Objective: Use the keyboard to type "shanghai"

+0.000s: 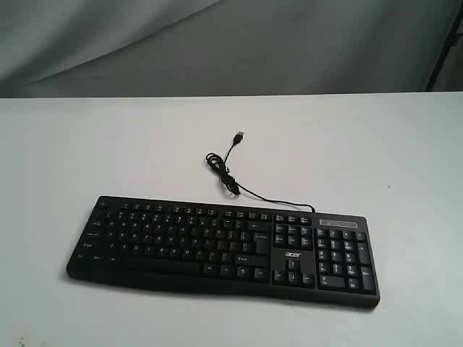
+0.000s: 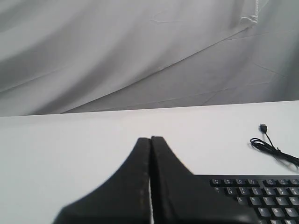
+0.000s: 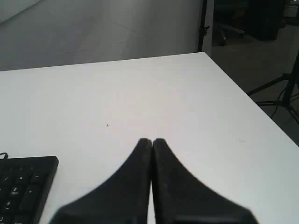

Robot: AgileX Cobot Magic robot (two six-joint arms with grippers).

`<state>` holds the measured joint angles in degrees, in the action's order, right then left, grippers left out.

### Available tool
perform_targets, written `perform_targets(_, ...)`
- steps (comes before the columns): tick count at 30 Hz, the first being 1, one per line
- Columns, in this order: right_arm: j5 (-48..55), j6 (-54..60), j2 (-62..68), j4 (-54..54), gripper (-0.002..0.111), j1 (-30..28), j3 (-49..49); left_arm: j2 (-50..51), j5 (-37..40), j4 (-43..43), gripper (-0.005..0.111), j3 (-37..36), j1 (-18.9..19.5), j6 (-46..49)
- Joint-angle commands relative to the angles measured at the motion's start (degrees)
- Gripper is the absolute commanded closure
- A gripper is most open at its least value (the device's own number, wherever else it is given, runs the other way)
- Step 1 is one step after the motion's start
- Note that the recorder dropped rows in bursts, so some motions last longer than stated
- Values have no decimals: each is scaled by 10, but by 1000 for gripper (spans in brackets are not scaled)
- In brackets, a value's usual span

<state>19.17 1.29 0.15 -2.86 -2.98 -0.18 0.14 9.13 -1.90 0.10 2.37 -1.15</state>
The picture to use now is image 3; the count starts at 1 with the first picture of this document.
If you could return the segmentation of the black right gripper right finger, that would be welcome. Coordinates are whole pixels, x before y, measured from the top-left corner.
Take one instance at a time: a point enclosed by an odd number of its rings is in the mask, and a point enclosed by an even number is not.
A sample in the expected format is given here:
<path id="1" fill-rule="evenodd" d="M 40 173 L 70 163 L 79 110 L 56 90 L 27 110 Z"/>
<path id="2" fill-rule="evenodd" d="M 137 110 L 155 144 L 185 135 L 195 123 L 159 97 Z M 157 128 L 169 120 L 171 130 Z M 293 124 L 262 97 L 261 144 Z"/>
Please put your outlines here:
<path id="1" fill-rule="evenodd" d="M 256 224 L 252 212 L 193 176 L 164 139 L 153 142 L 152 192 L 157 224 Z"/>

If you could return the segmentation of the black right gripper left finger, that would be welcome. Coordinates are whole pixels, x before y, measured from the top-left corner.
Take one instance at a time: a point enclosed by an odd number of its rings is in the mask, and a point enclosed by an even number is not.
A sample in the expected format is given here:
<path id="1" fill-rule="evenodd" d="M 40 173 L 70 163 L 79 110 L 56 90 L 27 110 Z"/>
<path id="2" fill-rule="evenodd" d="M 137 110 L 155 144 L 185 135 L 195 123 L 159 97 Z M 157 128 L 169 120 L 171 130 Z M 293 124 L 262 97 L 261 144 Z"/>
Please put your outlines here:
<path id="1" fill-rule="evenodd" d="M 61 207 L 52 224 L 145 224 L 151 185 L 152 142 L 139 139 L 130 156 L 105 182 Z"/>

